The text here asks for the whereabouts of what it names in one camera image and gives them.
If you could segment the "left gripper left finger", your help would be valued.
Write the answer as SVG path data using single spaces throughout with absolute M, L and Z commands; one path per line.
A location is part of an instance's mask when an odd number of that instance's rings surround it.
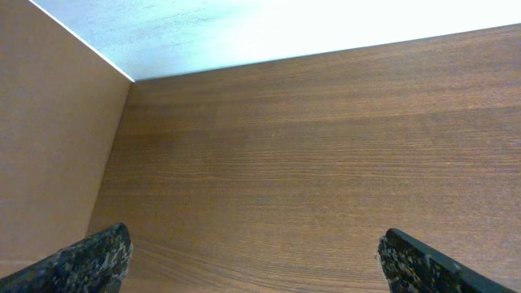
M 118 293 L 133 244 L 117 223 L 1 279 L 2 293 Z

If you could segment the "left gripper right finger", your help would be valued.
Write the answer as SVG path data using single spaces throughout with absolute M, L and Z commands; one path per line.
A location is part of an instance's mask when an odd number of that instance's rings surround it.
M 379 239 L 377 259 L 392 293 L 514 293 L 396 228 Z

